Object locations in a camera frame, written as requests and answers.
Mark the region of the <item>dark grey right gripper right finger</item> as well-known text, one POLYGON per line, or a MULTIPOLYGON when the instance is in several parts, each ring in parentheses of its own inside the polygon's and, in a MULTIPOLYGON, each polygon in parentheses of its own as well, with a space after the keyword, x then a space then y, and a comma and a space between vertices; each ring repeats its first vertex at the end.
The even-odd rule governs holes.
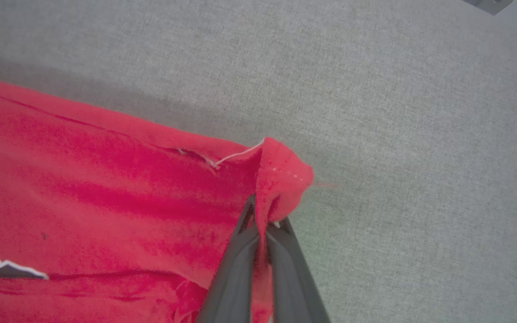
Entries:
POLYGON ((332 323, 288 218, 267 227, 274 323, 332 323))

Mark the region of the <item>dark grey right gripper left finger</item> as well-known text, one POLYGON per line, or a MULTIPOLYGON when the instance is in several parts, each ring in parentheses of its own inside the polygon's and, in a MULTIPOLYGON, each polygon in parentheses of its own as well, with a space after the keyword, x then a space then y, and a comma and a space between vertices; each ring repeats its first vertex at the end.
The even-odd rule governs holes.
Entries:
POLYGON ((252 283, 260 233, 256 196, 246 201, 196 323, 251 323, 252 283))

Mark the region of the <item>red and white hooded garment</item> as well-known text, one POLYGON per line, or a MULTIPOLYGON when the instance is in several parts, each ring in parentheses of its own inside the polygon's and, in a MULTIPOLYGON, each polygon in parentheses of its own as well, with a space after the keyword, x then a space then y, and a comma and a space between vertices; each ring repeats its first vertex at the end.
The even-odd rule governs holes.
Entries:
POLYGON ((251 323, 268 323, 267 225, 313 179, 272 138, 246 147, 0 81, 0 323, 195 323, 250 196, 251 323))

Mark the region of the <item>grey fabric sofa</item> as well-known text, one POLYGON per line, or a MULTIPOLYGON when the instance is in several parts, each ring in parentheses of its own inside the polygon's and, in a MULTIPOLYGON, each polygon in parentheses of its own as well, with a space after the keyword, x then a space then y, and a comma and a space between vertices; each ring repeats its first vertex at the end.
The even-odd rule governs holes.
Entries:
POLYGON ((333 323, 517 323, 516 6, 0 0, 0 80, 285 143, 333 323))

